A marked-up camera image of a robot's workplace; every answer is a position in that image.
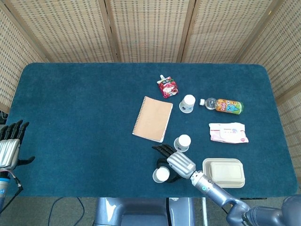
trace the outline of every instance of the drink pouch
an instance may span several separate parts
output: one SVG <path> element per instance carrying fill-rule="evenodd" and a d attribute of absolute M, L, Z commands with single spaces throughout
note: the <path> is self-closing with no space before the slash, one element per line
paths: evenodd
<path fill-rule="evenodd" d="M 161 80 L 157 81 L 157 84 L 164 98 L 178 93 L 178 86 L 171 77 L 165 78 L 163 75 L 160 75 L 160 78 Z"/>

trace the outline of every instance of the blue tablecloth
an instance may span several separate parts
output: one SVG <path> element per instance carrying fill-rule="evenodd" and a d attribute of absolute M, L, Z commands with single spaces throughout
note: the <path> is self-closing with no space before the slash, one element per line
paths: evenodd
<path fill-rule="evenodd" d="M 156 81 L 172 76 L 179 93 L 164 99 Z M 178 104 L 197 101 L 192 113 Z M 239 64 L 59 64 L 34 63 L 21 76 L 8 123 L 29 121 L 20 158 L 35 161 L 15 173 L 22 195 L 92 197 L 196 197 L 189 180 L 152 180 L 158 143 L 132 135 L 144 96 L 174 104 L 163 143 L 181 134 L 192 143 L 187 156 L 202 169 L 205 158 L 236 158 L 246 184 L 227 189 L 237 197 L 296 192 L 297 182 L 266 70 Z M 209 111 L 200 98 L 225 98 L 245 105 L 240 115 Z M 249 143 L 210 141 L 211 122 L 240 122 Z"/>

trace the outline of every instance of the woven screen panel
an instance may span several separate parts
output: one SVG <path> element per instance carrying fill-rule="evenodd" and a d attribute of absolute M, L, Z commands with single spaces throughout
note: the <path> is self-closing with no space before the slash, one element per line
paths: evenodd
<path fill-rule="evenodd" d="M 271 0 L 203 0 L 184 62 L 232 62 Z"/>
<path fill-rule="evenodd" d="M 113 61 L 97 0 L 10 2 L 53 61 Z"/>
<path fill-rule="evenodd" d="M 278 110 L 295 171 L 301 177 L 301 91 Z"/>
<path fill-rule="evenodd" d="M 22 70 L 32 62 L 43 60 L 0 9 L 0 103 L 5 108 L 11 106 Z"/>
<path fill-rule="evenodd" d="M 301 1 L 286 0 L 241 63 L 266 67 L 275 97 L 301 81 Z"/>
<path fill-rule="evenodd" d="M 175 62 L 189 0 L 110 0 L 123 62 Z"/>

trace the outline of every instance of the pink package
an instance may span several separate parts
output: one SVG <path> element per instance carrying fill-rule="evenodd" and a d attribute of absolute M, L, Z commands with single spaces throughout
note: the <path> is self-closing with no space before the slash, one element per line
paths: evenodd
<path fill-rule="evenodd" d="M 245 125 L 234 123 L 210 123 L 210 136 L 212 141 L 223 143 L 248 143 L 249 140 L 245 134 Z"/>
<path fill-rule="evenodd" d="M 178 93 L 178 86 L 171 77 L 164 78 L 163 75 L 160 75 L 161 80 L 157 81 L 159 89 L 164 98 L 176 95 Z"/>

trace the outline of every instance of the brown notebook cover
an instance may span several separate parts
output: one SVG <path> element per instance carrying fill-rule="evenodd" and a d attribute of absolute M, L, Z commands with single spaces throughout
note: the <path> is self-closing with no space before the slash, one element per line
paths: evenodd
<path fill-rule="evenodd" d="M 133 134 L 162 143 L 172 108 L 172 103 L 144 97 Z"/>

